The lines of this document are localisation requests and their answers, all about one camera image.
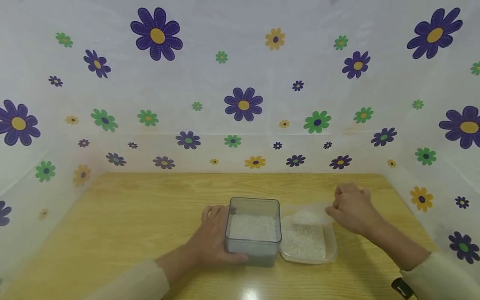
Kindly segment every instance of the green flower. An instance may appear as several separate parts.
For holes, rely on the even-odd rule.
[[[338,39],[335,40],[335,44],[333,45],[333,47],[335,48],[335,50],[343,50],[343,48],[347,46],[347,42],[347,36],[339,36]]]
[[[56,38],[59,41],[59,44],[63,45],[65,48],[67,48],[67,47],[71,48],[72,45],[73,45],[73,42],[70,41],[70,37],[66,36],[63,32],[62,33],[57,32]]]
[[[155,126],[158,123],[156,114],[153,114],[151,110],[140,110],[140,113],[137,115],[140,118],[140,123],[145,123],[146,126]]]
[[[430,151],[429,148],[418,148],[418,152],[415,152],[415,155],[418,156],[417,160],[421,161],[422,165],[429,165],[431,166],[432,163],[437,160],[435,157],[436,152],[435,151]]]
[[[194,102],[192,104],[192,109],[195,109],[196,111],[202,110],[202,104],[200,102]]]
[[[37,173],[35,177],[40,179],[40,182],[50,181],[50,177],[55,176],[55,166],[51,161],[42,161],[39,166],[36,167]]]
[[[480,75],[480,61],[474,63],[470,70],[472,70],[472,74]]]
[[[90,116],[95,119],[96,126],[102,126],[105,131],[115,132],[115,128],[118,128],[118,125],[114,122],[115,118],[113,116],[109,116],[104,109],[100,112],[95,108],[93,112]]]
[[[423,101],[420,100],[420,99],[415,100],[415,101],[413,101],[412,106],[413,106],[414,109],[419,110],[423,107]]]
[[[308,129],[308,133],[321,133],[323,128],[328,128],[328,121],[330,121],[332,117],[327,116],[327,112],[324,110],[321,114],[318,111],[314,111],[311,117],[307,117],[305,122],[307,124],[303,125],[305,129]]]
[[[228,55],[225,53],[225,51],[219,51],[217,54],[215,54],[215,56],[218,63],[225,63],[228,60]]]
[[[365,123],[367,120],[372,118],[373,110],[372,108],[362,108],[360,111],[355,113],[354,121],[357,121],[357,124],[362,122]]]
[[[241,145],[241,137],[237,137],[236,135],[229,135],[223,140],[225,141],[225,145],[228,145],[230,148],[237,148],[239,145]]]

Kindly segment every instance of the transparent box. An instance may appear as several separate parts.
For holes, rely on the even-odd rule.
[[[234,239],[230,237],[232,217],[235,214],[250,216],[270,216],[275,220],[275,241]],[[234,197],[230,200],[225,248],[229,253],[245,253],[249,260],[244,265],[273,267],[278,248],[282,241],[280,225],[280,203],[274,199],[254,199]]]

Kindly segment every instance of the wooden tabletop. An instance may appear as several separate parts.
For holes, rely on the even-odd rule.
[[[340,182],[372,191],[381,214],[428,249],[433,243],[388,181],[376,174],[106,173],[67,213],[2,299],[74,300],[148,257],[183,244],[208,204],[231,197],[278,199],[280,205],[333,198]],[[286,262],[273,268],[196,270],[167,299],[400,299],[398,268],[366,239],[334,225],[337,259],[325,265]]]

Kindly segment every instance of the right hand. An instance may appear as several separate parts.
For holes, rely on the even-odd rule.
[[[370,191],[360,190],[354,183],[339,184],[335,200],[325,212],[343,228],[364,237],[385,223],[370,202]]]

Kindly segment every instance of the white crumbs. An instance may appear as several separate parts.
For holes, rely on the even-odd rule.
[[[275,219],[270,216],[233,215],[230,239],[277,241]]]

